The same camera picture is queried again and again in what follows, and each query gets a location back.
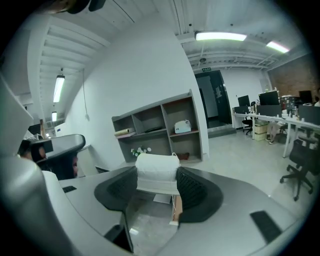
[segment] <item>small plant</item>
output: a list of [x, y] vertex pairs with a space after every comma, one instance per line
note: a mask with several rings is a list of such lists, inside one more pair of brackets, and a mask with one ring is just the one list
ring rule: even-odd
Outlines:
[[147, 152], [151, 152], [151, 148], [148, 147], [147, 149], [145, 149], [143, 146], [138, 147], [137, 150], [135, 149], [131, 149], [131, 153], [132, 155], [134, 155], [135, 157], [138, 157], [140, 154], [142, 153], [147, 153]]

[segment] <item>ceiling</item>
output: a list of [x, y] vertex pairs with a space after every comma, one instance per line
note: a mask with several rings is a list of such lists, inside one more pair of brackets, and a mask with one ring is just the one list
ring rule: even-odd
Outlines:
[[[293, 24], [265, 0], [107, 0], [98, 11], [86, 8], [74, 15], [58, 13], [47, 20], [35, 69], [45, 119], [51, 120], [52, 111], [63, 119], [83, 68], [122, 30], [156, 12], [180, 40], [195, 73], [206, 67], [267, 70], [307, 53]], [[240, 33], [249, 40], [195, 41], [196, 31]], [[281, 54], [266, 47], [271, 40], [290, 51]], [[65, 84], [60, 102], [54, 106], [56, 76], [61, 74]]]

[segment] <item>desk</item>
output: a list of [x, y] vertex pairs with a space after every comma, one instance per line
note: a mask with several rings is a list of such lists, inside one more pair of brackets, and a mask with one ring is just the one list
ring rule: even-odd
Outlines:
[[[320, 130], [320, 125], [316, 125], [310, 122], [299, 121], [299, 120], [296, 120], [295, 118], [289, 118], [289, 117], [287, 119], [283, 119], [281, 117], [258, 115], [258, 114], [251, 114], [251, 113], [249, 114], [233, 113], [232, 118], [252, 118], [252, 139], [253, 140], [255, 139], [255, 121], [256, 121], [255, 118], [258, 118], [264, 121], [269, 121], [269, 122], [278, 121], [278, 122], [288, 124], [288, 132], [285, 140], [284, 152], [282, 155], [283, 158], [287, 156], [287, 149], [288, 149], [290, 135], [291, 135], [291, 125], [296, 125], [296, 127], [304, 126], [314, 130]], [[294, 135], [295, 139], [297, 138], [297, 130], [298, 129], [295, 129], [295, 135]]]

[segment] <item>exit sign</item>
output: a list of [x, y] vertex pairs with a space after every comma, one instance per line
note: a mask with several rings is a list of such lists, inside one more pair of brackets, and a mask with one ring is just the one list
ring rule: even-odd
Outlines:
[[208, 72], [208, 71], [211, 71], [211, 67], [206, 67], [202, 69], [202, 72]]

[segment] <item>brick wall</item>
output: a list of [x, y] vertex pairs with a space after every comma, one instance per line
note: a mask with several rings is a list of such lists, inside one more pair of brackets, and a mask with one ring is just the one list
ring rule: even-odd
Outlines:
[[315, 100], [320, 87], [316, 67], [311, 55], [305, 55], [268, 72], [272, 88], [283, 95], [299, 96], [299, 91], [311, 91]]

